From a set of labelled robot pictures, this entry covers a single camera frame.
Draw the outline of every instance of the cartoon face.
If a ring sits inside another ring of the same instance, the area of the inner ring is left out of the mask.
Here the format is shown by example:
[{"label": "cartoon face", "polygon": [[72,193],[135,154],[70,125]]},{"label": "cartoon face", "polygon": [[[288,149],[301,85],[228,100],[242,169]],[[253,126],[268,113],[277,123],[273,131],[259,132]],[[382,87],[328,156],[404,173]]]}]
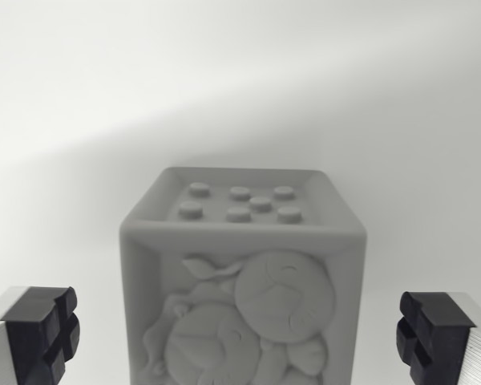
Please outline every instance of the cartoon face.
[{"label": "cartoon face", "polygon": [[246,385],[255,375],[259,346],[234,307],[209,302],[176,322],[164,360],[180,385]]},{"label": "cartoon face", "polygon": [[292,251],[268,251],[246,262],[236,280],[235,303],[261,337],[302,342],[324,330],[334,295],[318,261]]}]

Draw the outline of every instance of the cube front face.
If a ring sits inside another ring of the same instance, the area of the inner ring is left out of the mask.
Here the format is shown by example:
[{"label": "cube front face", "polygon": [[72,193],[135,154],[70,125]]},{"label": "cube front face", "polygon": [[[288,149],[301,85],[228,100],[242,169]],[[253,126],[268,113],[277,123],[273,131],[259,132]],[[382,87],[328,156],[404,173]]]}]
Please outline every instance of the cube front face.
[{"label": "cube front face", "polygon": [[348,385],[366,235],[321,172],[170,168],[121,229],[132,385]]}]

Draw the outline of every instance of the white wall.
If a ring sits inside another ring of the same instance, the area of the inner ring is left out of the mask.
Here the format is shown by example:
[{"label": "white wall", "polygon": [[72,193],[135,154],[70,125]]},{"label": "white wall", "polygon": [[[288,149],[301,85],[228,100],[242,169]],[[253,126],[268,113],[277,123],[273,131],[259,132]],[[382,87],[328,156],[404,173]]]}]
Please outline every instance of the white wall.
[{"label": "white wall", "polygon": [[0,294],[77,289],[65,384],[127,383],[118,226],[175,164],[326,171],[370,237],[353,385],[411,383],[400,294],[481,305],[481,0],[0,0]]}]

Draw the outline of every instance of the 3d printed cube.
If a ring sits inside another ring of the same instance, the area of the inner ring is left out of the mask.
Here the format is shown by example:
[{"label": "3d printed cube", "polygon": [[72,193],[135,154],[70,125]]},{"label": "3d printed cube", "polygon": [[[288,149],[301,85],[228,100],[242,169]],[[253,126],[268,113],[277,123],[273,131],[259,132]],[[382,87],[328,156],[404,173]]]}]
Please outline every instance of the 3d printed cube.
[{"label": "3d printed cube", "polygon": [[11,287],[0,297],[0,385],[56,385],[79,345],[72,288]]},{"label": "3d printed cube", "polygon": [[481,309],[465,293],[401,297],[397,347],[416,385],[481,385]]},{"label": "3d printed cube", "polygon": [[132,385],[349,385],[366,232],[322,172],[169,168],[120,238]]}]

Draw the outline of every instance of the leaf shape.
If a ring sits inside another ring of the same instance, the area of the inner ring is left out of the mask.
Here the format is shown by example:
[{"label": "leaf shape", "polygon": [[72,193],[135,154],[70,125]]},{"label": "leaf shape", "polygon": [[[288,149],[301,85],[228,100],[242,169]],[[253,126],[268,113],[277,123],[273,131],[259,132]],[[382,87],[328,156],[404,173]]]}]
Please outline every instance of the leaf shape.
[{"label": "leaf shape", "polygon": [[189,257],[185,258],[182,263],[198,279],[210,279],[216,276],[216,268],[202,258]]},{"label": "leaf shape", "polygon": [[318,385],[319,381],[315,377],[309,377],[302,374],[300,371],[291,369],[287,372],[283,381],[279,385]]},{"label": "leaf shape", "polygon": [[287,353],[281,344],[273,349],[262,351],[258,363],[257,373],[253,378],[253,385],[278,385],[287,369]]},{"label": "leaf shape", "polygon": [[233,262],[230,266],[226,266],[223,269],[218,269],[216,271],[216,275],[234,275],[242,269],[242,266],[244,266],[243,261]]},{"label": "leaf shape", "polygon": [[191,274],[198,279],[210,279],[217,276],[234,275],[244,266],[243,261],[233,262],[230,266],[224,268],[216,268],[209,261],[202,257],[187,257],[182,263],[189,269]]},{"label": "leaf shape", "polygon": [[320,337],[287,346],[289,361],[306,375],[321,373],[326,365],[326,347]]}]

